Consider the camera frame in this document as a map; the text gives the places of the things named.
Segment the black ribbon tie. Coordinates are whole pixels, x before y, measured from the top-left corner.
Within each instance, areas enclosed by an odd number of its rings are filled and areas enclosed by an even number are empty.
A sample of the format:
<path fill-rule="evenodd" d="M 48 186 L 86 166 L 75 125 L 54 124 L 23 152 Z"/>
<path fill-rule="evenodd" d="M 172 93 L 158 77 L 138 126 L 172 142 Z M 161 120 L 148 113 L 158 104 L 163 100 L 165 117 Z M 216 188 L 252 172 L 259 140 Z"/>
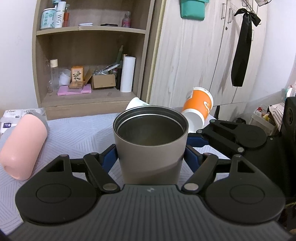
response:
<path fill-rule="evenodd" d="M 253 12 L 240 8 L 234 16 L 243 14 L 238 44 L 231 69 L 231 81 L 234 87 L 242 87 L 245 79 L 252 42 L 252 24 L 257 27 L 261 20 Z"/>

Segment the pink flat box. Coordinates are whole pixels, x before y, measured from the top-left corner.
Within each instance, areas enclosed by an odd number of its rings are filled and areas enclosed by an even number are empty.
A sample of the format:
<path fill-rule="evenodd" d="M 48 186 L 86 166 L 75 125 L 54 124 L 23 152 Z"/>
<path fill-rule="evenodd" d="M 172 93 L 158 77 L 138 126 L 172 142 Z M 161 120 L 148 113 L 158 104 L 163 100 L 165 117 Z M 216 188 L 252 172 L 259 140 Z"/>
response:
<path fill-rule="evenodd" d="M 90 94 L 92 93 L 91 84 L 86 84 L 82 88 L 69 88 L 69 86 L 60 86 L 57 95 L 67 96 L 67 95 L 78 95 L 78 94 Z"/>

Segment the teal label white jar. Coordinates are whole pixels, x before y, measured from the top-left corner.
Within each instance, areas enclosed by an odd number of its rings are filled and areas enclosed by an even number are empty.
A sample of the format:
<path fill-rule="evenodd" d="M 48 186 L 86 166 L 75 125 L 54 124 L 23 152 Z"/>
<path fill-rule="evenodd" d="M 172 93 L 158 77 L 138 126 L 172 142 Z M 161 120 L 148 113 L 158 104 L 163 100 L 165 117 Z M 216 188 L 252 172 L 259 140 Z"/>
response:
<path fill-rule="evenodd" d="M 55 27 L 56 8 L 47 8 L 43 10 L 40 30 L 52 29 Z"/>

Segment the white floral paper cup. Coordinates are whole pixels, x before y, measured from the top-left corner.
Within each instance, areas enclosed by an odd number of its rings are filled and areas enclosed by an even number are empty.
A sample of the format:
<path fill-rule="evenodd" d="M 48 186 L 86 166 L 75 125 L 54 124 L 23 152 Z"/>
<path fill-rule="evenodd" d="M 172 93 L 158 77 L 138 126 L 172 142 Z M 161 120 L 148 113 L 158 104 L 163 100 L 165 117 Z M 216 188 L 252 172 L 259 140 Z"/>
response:
<path fill-rule="evenodd" d="M 140 106 L 148 106 L 149 104 L 140 100 L 138 97 L 134 97 L 127 105 L 125 110 L 129 110 L 132 108 L 137 108 Z"/>

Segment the taupe metal tumbler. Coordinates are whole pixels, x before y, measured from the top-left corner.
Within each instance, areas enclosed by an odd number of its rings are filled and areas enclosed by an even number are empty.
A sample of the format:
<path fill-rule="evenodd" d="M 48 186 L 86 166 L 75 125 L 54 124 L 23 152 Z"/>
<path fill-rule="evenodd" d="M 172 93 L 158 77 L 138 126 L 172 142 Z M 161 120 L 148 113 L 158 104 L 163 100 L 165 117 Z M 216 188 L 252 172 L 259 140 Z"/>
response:
<path fill-rule="evenodd" d="M 125 184 L 177 184 L 189 124 L 179 112 L 139 106 L 119 114 L 113 133 Z"/>

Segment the white paper towel roll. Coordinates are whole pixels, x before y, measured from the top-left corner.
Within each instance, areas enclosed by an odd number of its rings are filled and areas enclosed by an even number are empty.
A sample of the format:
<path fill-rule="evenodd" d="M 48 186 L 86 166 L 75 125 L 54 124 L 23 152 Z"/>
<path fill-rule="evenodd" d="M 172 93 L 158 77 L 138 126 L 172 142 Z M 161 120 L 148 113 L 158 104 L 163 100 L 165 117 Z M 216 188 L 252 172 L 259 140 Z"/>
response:
<path fill-rule="evenodd" d="M 132 92 L 132 83 L 135 68 L 135 57 L 125 56 L 123 59 L 120 91 L 123 93 Z"/>

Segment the white WIG bottle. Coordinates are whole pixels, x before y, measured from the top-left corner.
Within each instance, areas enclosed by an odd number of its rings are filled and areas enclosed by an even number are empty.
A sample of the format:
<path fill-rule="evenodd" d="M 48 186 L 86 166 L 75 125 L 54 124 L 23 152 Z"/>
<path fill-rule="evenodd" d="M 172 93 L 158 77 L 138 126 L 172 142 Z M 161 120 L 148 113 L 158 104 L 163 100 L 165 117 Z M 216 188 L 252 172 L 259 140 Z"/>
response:
<path fill-rule="evenodd" d="M 62 28 L 63 21 L 64 21 L 65 9 L 66 9 L 66 2 L 60 1 L 57 5 L 56 13 L 55 13 L 55 25 L 54 25 L 55 29 Z"/>

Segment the white flat item on shelf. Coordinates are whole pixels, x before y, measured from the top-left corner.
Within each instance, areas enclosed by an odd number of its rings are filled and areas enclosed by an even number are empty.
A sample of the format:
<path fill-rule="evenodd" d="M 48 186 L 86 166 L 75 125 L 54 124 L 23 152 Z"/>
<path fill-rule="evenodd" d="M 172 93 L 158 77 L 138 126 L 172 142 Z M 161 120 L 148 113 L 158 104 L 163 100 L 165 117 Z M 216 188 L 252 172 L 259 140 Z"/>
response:
<path fill-rule="evenodd" d="M 78 26 L 79 27 L 93 26 L 93 23 L 80 23 Z"/>

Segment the small pink bottle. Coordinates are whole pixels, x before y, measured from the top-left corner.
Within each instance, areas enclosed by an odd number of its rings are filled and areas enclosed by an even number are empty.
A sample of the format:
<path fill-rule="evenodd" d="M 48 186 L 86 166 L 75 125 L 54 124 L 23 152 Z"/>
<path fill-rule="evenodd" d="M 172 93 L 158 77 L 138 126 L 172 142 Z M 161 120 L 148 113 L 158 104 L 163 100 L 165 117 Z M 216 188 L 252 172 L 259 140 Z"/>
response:
<path fill-rule="evenodd" d="M 131 25 L 131 12 L 127 11 L 122 20 L 121 26 L 124 28 L 130 28 L 130 25 Z"/>

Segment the white basket with clutter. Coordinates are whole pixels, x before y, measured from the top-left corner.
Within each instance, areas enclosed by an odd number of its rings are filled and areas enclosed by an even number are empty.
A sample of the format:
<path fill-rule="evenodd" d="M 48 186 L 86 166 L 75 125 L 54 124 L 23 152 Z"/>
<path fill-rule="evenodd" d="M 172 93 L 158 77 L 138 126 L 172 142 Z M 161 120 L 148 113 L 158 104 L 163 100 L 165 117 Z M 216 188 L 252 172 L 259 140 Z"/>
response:
<path fill-rule="evenodd" d="M 251 115 L 249 124 L 262 128 L 267 136 L 274 135 L 280 131 L 283 124 L 284 107 L 283 102 L 269 106 L 261 105 Z"/>

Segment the clear bottle beige cap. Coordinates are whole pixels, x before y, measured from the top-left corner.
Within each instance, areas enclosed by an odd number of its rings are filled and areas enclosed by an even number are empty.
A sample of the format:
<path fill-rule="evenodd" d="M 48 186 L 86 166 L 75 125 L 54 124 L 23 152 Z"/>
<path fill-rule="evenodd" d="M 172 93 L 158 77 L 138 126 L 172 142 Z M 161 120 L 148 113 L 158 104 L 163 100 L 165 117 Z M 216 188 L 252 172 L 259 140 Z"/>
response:
<path fill-rule="evenodd" d="M 59 89 L 58 59 L 50 60 L 51 82 L 53 90 Z"/>

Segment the tissue pack bundle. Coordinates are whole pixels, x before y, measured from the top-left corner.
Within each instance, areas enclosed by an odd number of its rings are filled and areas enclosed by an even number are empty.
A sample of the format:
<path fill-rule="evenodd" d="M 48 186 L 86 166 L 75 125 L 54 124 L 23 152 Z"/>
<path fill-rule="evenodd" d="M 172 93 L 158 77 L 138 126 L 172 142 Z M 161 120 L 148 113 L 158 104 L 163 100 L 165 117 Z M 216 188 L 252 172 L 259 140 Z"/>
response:
<path fill-rule="evenodd" d="M 39 115 L 42 120 L 47 121 L 47 116 L 44 108 L 29 108 L 29 109 L 11 109 L 6 110 L 1 117 L 1 134 L 11 127 L 18 124 L 20 119 L 25 115 L 33 113 Z"/>

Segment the black flat item on shelf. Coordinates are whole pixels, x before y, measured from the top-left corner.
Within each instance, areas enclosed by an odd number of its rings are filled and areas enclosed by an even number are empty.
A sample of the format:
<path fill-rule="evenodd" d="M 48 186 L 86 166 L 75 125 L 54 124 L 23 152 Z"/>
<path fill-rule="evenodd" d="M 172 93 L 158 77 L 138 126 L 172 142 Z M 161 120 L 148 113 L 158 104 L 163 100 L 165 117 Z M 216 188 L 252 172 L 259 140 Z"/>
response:
<path fill-rule="evenodd" d="M 109 23 L 101 24 L 100 26 L 102 26 L 102 27 L 118 27 L 117 24 L 109 24 Z"/>

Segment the wooden shelf unit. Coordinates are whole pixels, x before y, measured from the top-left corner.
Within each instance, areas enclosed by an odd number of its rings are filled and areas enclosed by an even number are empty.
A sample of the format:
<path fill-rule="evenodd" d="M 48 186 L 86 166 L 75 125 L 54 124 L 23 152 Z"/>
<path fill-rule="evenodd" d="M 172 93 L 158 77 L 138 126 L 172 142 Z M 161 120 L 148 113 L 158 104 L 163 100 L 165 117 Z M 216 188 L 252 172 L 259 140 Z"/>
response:
<path fill-rule="evenodd" d="M 129 101 L 140 97 L 155 1 L 69 1 L 68 27 L 40 30 L 44 9 L 51 1 L 37 1 L 33 40 L 33 75 L 38 106 L 48 119 L 69 118 L 124 111 Z M 121 26 L 127 11 L 130 28 Z M 93 26 L 79 27 L 80 23 Z M 102 27 L 101 24 L 118 27 Z M 48 92 L 50 60 L 58 59 L 60 70 L 83 66 L 104 68 L 116 61 L 119 51 L 135 57 L 132 92 L 116 88 L 93 90 L 90 94 L 58 96 Z"/>

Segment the wooden wardrobe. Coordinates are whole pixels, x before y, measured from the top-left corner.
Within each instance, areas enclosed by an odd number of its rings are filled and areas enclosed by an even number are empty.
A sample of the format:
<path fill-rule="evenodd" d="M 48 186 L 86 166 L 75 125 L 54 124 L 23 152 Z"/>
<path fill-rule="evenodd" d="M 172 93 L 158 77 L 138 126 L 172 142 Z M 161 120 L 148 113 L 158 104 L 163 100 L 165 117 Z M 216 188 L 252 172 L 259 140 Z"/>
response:
<path fill-rule="evenodd" d="M 232 63 L 242 16 L 256 11 L 261 22 L 252 28 L 252 46 L 242 87 L 231 82 Z M 258 73 L 265 40 L 267 6 L 255 1 L 209 1 L 202 21 L 181 18 L 179 1 L 156 1 L 140 98 L 150 104 L 182 108 L 194 87 L 209 90 L 219 118 L 243 115 Z"/>

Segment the orange paper cup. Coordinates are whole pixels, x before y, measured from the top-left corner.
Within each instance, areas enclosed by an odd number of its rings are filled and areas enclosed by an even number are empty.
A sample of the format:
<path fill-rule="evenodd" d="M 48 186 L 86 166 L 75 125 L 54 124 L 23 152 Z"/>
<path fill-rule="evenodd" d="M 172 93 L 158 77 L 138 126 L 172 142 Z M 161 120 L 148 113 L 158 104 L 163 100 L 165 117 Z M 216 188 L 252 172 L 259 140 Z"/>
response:
<path fill-rule="evenodd" d="M 188 92 L 182 115 L 187 119 L 189 132 L 203 128 L 205 120 L 213 108 L 213 96 L 203 87 L 194 87 Z"/>

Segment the teal hanging pouch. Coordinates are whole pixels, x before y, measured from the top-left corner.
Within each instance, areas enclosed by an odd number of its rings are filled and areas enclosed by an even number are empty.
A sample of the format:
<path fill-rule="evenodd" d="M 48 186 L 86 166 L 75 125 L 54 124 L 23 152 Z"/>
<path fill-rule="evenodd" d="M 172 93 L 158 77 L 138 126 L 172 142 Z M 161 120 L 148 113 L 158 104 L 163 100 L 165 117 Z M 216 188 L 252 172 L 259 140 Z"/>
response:
<path fill-rule="evenodd" d="M 205 4 L 208 0 L 181 0 L 181 18 L 203 21 L 205 18 Z"/>

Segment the small floral wooden box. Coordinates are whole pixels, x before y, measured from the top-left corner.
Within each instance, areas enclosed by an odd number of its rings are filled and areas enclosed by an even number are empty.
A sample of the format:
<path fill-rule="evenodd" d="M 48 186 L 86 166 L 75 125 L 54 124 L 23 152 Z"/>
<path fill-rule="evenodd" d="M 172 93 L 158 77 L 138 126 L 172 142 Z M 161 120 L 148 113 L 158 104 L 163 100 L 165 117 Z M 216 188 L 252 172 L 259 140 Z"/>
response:
<path fill-rule="evenodd" d="M 84 86 L 84 67 L 73 66 L 71 68 L 70 89 L 82 88 Z"/>

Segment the orange red bottle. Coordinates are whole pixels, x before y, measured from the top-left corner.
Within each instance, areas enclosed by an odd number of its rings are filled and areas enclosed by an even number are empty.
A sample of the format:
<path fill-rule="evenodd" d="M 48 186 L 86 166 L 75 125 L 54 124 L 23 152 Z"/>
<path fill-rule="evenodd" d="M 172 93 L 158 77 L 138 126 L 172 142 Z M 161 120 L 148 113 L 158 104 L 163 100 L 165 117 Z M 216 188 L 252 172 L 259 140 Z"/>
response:
<path fill-rule="evenodd" d="M 64 12 L 64 21 L 63 21 L 63 27 L 68 27 L 68 21 L 69 21 L 69 4 L 66 4 L 65 12 Z"/>

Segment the brown cardboard box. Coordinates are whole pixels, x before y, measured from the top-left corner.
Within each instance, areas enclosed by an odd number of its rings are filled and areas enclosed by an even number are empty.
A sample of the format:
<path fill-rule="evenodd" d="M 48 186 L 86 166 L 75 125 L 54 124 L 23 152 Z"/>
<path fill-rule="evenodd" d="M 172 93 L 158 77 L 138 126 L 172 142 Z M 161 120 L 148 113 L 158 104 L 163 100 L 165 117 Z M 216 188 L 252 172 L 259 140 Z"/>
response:
<path fill-rule="evenodd" d="M 91 84 L 92 89 L 113 88 L 116 86 L 115 75 L 93 75 L 92 69 L 89 69 L 84 77 L 85 84 Z"/>

